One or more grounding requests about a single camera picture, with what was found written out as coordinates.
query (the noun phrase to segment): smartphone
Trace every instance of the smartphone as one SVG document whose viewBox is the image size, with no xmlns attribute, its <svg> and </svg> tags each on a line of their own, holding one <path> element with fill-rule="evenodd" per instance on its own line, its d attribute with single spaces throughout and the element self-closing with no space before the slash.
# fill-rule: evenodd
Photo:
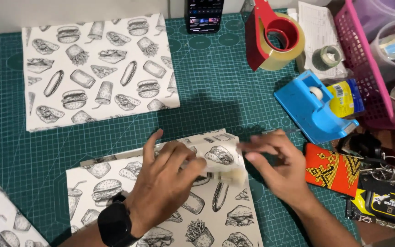
<svg viewBox="0 0 395 247">
<path fill-rule="evenodd" d="M 219 31 L 223 0 L 187 0 L 185 24 L 189 34 Z"/>
</svg>

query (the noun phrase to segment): wall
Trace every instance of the wall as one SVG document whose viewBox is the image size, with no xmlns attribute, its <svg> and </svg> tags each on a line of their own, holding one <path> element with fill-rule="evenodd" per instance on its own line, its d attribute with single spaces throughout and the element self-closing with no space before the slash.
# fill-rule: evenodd
<svg viewBox="0 0 395 247">
<path fill-rule="evenodd" d="M 21 27 L 61 25 L 163 13 L 168 0 L 0 0 L 0 33 Z M 324 6 L 331 0 L 304 0 Z M 243 0 L 225 0 L 224 13 L 239 12 Z M 269 0 L 272 8 L 296 8 L 298 0 Z M 183 17 L 184 0 L 171 0 L 172 18 Z"/>
</svg>

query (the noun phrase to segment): tape dispenser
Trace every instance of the tape dispenser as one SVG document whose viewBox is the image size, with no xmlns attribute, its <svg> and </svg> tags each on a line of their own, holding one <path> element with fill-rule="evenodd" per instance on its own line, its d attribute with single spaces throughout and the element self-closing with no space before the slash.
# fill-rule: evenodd
<svg viewBox="0 0 395 247">
<path fill-rule="evenodd" d="M 276 37 L 280 47 L 269 37 Z M 290 16 L 274 13 L 267 0 L 255 0 L 245 23 L 246 59 L 252 70 L 280 70 L 304 50 L 301 26 Z"/>
</svg>

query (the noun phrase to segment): pink plastic basket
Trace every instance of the pink plastic basket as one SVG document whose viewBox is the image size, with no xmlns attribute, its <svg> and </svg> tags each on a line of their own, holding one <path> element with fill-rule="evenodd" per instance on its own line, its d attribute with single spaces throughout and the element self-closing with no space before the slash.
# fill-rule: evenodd
<svg viewBox="0 0 395 247">
<path fill-rule="evenodd" d="M 378 129 L 395 129 L 395 114 L 391 98 L 381 72 L 374 60 L 352 0 L 335 16 L 339 41 L 345 54 L 347 68 L 353 70 L 354 78 L 365 104 L 363 120 L 367 126 Z"/>
</svg>

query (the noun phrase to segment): smartwatch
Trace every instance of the smartwatch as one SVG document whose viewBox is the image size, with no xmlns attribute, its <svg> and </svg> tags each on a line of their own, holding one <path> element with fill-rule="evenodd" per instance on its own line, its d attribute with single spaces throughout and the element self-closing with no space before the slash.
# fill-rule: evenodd
<svg viewBox="0 0 395 247">
<path fill-rule="evenodd" d="M 112 204 L 97 218 L 100 236 L 106 246 L 129 247 L 139 239 L 130 234 L 132 222 L 130 212 L 123 204 L 125 199 L 121 193 L 112 197 Z"/>
</svg>

